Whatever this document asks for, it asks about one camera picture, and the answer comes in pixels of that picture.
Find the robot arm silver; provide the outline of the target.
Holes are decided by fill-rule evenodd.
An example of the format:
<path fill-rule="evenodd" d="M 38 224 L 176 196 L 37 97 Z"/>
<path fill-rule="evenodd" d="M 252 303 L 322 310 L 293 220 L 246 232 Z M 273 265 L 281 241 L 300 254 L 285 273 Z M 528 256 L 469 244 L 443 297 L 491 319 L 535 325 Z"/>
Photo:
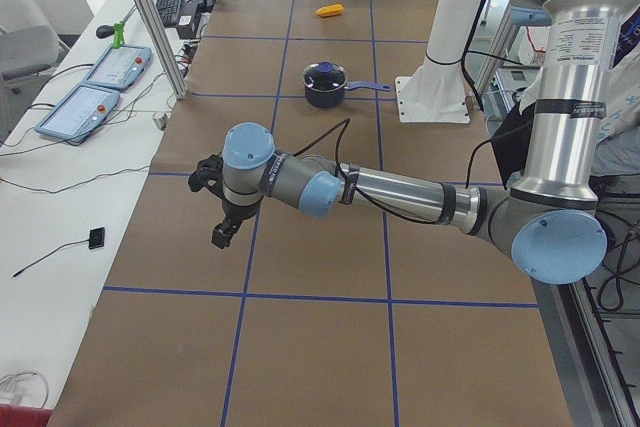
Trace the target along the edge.
<path fill-rule="evenodd" d="M 452 225 L 480 237 L 530 277 L 573 283 L 607 252 L 589 176 L 620 28 L 639 0 L 526 0 L 550 17 L 523 176 L 508 191 L 461 188 L 343 164 L 297 157 L 275 146 L 255 123 L 232 127 L 212 160 L 210 192 L 224 220 L 212 233 L 225 248 L 265 197 L 322 218 L 336 203 L 366 201 L 403 219 Z"/>

